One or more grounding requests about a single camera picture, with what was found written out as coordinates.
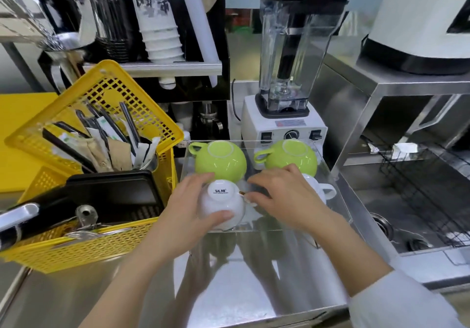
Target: metal wire rack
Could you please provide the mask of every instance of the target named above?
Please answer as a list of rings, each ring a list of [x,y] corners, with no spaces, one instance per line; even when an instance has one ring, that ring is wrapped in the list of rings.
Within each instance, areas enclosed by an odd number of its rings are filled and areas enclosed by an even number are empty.
[[[435,144],[419,148],[408,155],[382,152],[379,171],[445,245],[469,246],[470,180],[448,164],[457,155]]]

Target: perforated basket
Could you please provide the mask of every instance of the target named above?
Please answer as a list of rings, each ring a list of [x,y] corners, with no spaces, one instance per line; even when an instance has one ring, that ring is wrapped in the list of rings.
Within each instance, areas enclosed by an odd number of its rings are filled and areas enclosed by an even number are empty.
[[[57,171],[72,175],[81,172],[81,166],[58,155],[56,148],[42,138],[46,128],[56,136],[63,130],[53,123],[64,121],[86,132],[75,114],[79,109],[91,116],[85,102],[101,105],[115,119],[124,119],[119,102],[129,108],[139,134],[148,139],[160,136],[156,152],[161,155],[183,140],[183,132],[118,63],[104,60],[83,75],[54,102],[5,139],[5,143],[23,150]],[[118,121],[124,133],[124,124]]]
[[[153,177],[158,192],[166,205],[177,183],[173,148],[158,157],[158,167],[153,171]],[[43,167],[22,199],[28,200],[57,185],[64,184],[65,181],[65,176]],[[119,230],[126,231],[77,243],[73,243],[74,239],[63,236],[76,226],[74,222],[67,223],[28,240],[21,241],[11,249],[1,252],[0,256],[7,261],[16,261],[40,272],[55,272],[130,252],[156,221],[157,218],[144,219],[95,230],[94,232],[97,234]]]

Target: blender knob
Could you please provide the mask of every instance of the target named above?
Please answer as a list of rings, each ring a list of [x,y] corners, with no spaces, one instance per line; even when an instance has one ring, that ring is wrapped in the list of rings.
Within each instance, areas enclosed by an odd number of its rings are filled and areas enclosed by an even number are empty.
[[[298,139],[298,137],[299,137],[299,132],[297,130],[289,130],[284,135],[285,139]]]

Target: yellow cutting board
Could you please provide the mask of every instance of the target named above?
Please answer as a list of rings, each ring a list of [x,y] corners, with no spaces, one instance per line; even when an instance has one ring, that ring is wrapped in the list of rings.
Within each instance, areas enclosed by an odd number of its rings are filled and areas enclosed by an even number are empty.
[[[4,140],[56,98],[55,93],[0,94],[0,192],[24,191],[44,165]]]

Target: black switch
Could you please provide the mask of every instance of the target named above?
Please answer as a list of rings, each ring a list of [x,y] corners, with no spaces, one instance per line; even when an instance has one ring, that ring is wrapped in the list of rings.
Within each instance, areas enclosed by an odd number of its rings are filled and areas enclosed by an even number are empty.
[[[269,144],[273,140],[273,133],[261,133],[261,143]]]
[[[321,130],[312,130],[312,132],[310,133],[310,140],[320,140],[322,138],[321,136]]]

